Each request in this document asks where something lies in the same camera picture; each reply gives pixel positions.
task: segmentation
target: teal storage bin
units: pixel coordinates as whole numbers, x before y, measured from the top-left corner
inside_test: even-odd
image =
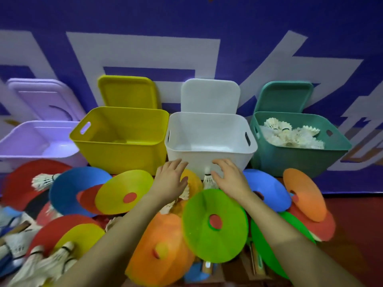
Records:
[[[302,114],[313,93],[309,82],[269,82],[261,94],[250,122],[250,128],[258,144],[258,151],[251,159],[252,167],[272,176],[282,177],[287,168],[298,169],[309,177],[317,177],[351,149],[351,143],[326,118]],[[274,146],[261,132],[268,118],[277,118],[294,128],[304,125],[320,129],[317,139],[325,149],[302,149]]]

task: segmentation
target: red floor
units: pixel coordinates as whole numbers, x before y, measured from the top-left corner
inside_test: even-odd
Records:
[[[331,198],[326,204],[370,268],[358,278],[368,287],[382,286],[383,198]]]

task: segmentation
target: white storage bin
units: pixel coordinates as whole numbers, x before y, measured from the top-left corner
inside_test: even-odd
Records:
[[[245,118],[235,114],[177,112],[170,115],[165,136],[169,160],[182,158],[203,179],[210,168],[222,176],[213,159],[229,158],[245,169],[258,146]]]

